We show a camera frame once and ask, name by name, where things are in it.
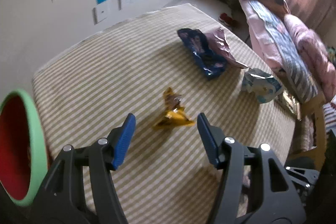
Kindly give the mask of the purple foil wrapper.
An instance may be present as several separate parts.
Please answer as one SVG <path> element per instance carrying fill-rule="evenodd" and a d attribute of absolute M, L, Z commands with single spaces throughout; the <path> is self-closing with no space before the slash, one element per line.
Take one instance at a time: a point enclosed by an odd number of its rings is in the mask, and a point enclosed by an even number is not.
<path fill-rule="evenodd" d="M 233 67 L 239 69 L 248 68 L 245 64 L 236 60 L 232 55 L 232 52 L 226 40 L 224 28 L 219 27 L 217 29 L 214 29 L 210 32 L 205 33 L 205 36 L 207 38 L 209 48 L 217 55 L 226 59 L 229 65 L 232 65 Z"/>

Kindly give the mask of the bed with plaid cover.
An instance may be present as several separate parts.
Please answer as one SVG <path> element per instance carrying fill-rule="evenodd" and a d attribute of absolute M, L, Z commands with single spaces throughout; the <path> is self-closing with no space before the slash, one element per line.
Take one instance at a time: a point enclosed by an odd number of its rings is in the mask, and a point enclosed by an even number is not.
<path fill-rule="evenodd" d="M 256 0 L 239 0 L 246 16 L 252 49 L 276 75 L 286 77 L 301 103 L 318 95 L 319 86 L 299 56 L 283 21 Z"/>

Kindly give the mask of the white blue crumpled bag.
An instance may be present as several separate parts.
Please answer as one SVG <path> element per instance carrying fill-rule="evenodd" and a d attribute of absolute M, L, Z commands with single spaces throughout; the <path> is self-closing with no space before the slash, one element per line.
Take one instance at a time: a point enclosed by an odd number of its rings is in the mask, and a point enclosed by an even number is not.
<path fill-rule="evenodd" d="M 253 93 L 260 104 L 268 103 L 284 91 L 282 84 L 271 74 L 258 68 L 244 73 L 241 91 Z"/>

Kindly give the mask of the red shoes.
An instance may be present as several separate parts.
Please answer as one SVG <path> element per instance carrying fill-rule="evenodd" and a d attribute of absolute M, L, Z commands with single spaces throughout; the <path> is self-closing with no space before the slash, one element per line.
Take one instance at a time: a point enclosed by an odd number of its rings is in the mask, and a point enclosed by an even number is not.
<path fill-rule="evenodd" d="M 227 27 L 238 28 L 238 26 L 239 26 L 238 21 L 231 18 L 226 13 L 220 14 L 218 20 Z"/>

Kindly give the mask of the smartphone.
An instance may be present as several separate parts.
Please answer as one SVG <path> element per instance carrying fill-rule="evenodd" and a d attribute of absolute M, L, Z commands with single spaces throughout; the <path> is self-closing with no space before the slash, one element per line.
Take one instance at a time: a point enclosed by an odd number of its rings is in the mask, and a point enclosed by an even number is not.
<path fill-rule="evenodd" d="M 275 101 L 293 118 L 300 121 L 302 119 L 300 102 L 287 90 L 279 94 Z"/>

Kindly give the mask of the beige checkered tablecloth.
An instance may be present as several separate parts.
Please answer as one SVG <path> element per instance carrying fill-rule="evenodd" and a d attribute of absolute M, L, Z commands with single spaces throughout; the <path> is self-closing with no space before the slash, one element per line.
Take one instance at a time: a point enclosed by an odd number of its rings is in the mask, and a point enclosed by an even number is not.
<path fill-rule="evenodd" d="M 294 119 L 276 102 L 259 104 L 242 91 L 243 70 L 227 67 L 207 79 L 177 34 L 219 26 L 192 5 L 168 7 L 91 36 L 33 77 L 52 157 L 67 144 L 91 145 L 135 115 L 125 161 L 112 174 L 129 223 L 205 223 L 217 193 L 197 127 L 153 127 L 168 88 L 181 95 L 188 117 L 204 113 L 240 143 L 268 143 L 281 162 L 288 156 Z"/>

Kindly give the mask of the wall socket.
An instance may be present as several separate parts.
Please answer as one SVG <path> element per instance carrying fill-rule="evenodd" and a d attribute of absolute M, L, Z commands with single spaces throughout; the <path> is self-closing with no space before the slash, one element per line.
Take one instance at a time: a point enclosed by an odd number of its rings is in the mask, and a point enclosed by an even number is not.
<path fill-rule="evenodd" d="M 108 17 L 109 9 L 106 2 L 98 4 L 93 8 L 93 20 L 94 24 L 98 24 Z"/>

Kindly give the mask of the dark blue cookie wrapper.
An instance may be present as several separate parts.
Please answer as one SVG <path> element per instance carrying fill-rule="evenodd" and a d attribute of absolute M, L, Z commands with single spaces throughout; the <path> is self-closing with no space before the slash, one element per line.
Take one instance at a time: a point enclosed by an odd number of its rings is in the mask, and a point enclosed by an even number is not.
<path fill-rule="evenodd" d="M 177 34 L 209 80 L 219 77 L 226 70 L 228 61 L 210 48 L 205 34 L 199 29 L 182 28 L 177 30 Z"/>

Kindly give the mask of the red bin green rim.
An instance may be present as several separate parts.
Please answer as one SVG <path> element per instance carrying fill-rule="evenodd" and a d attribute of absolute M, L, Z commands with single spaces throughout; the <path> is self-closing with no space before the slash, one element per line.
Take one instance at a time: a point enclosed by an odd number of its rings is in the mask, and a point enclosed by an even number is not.
<path fill-rule="evenodd" d="M 33 203 L 49 168 L 45 135 L 34 100 L 13 90 L 1 103 L 1 186 L 14 204 Z"/>

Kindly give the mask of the pink quilt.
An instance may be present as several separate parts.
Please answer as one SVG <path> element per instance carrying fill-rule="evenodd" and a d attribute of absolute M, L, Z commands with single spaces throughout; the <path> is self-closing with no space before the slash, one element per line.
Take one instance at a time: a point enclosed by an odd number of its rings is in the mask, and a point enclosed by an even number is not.
<path fill-rule="evenodd" d="M 284 24 L 299 55 L 330 102 L 335 96 L 335 66 L 329 61 L 324 43 L 314 30 L 292 14 L 284 16 Z"/>

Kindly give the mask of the small yellow wrapper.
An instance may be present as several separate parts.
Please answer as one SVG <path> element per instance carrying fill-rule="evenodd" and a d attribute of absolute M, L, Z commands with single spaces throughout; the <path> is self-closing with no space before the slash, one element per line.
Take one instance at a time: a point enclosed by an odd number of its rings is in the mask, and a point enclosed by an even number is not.
<path fill-rule="evenodd" d="M 163 92 L 165 110 L 155 122 L 155 130 L 168 130 L 177 127 L 194 126 L 195 122 L 185 113 L 185 107 L 181 105 L 182 96 L 168 87 Z"/>

